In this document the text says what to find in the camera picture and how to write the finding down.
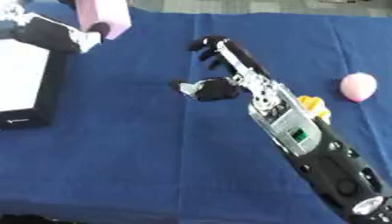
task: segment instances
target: yellow component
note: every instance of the yellow component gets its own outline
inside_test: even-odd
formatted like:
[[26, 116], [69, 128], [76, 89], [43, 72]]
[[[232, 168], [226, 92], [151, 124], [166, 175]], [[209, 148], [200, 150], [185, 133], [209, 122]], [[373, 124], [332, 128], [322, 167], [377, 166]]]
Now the yellow component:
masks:
[[297, 99], [311, 115], [318, 116], [324, 122], [331, 124], [331, 111], [326, 107], [323, 99], [308, 95], [301, 95]]

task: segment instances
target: blue tablecloth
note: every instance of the blue tablecloth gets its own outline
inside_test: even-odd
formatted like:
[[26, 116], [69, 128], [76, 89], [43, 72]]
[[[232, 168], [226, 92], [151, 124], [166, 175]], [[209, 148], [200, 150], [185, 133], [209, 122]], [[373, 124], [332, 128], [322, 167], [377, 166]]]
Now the blue tablecloth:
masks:
[[[66, 6], [31, 8], [77, 25]], [[0, 212], [90, 223], [342, 223], [248, 116], [249, 97], [202, 103], [173, 78], [212, 73], [186, 51], [207, 34], [248, 48], [296, 95], [317, 95], [332, 126], [392, 180], [392, 20], [290, 14], [186, 15], [132, 9], [116, 41], [71, 57], [55, 124], [0, 134]], [[379, 89], [345, 100], [339, 79]]]

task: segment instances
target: robotic arm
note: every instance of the robotic arm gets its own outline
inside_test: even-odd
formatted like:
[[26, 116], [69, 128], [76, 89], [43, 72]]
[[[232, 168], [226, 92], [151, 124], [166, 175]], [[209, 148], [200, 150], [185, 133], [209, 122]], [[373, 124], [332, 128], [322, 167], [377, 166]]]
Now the robotic arm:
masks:
[[15, 27], [10, 37], [20, 42], [68, 53], [86, 53], [102, 42], [99, 32], [83, 32], [36, 13], [25, 13], [17, 0], [0, 2], [0, 21], [11, 21]]
[[200, 60], [215, 57], [210, 68], [225, 65], [232, 76], [195, 84], [176, 80], [171, 83], [173, 88], [199, 101], [235, 98], [239, 89], [250, 92], [251, 117], [339, 217], [354, 224], [392, 221], [389, 186], [356, 149], [322, 119], [305, 110], [284, 84], [272, 80], [229, 38], [206, 36], [194, 41], [190, 50], [203, 48], [207, 50], [200, 55]]

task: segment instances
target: pink foam block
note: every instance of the pink foam block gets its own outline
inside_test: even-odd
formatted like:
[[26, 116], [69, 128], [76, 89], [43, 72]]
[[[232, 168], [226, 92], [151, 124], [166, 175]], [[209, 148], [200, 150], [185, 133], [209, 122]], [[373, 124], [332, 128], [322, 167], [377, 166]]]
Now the pink foam block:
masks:
[[80, 28], [86, 32], [93, 25], [106, 23], [110, 31], [106, 39], [116, 39], [131, 27], [126, 0], [75, 0]]

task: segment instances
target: floor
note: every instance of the floor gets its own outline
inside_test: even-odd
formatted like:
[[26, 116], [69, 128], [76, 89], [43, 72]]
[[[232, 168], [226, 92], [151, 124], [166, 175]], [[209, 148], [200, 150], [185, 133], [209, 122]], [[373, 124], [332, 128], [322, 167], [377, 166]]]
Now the floor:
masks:
[[185, 13], [289, 12], [392, 17], [392, 0], [323, 3], [320, 0], [128, 0], [149, 11]]

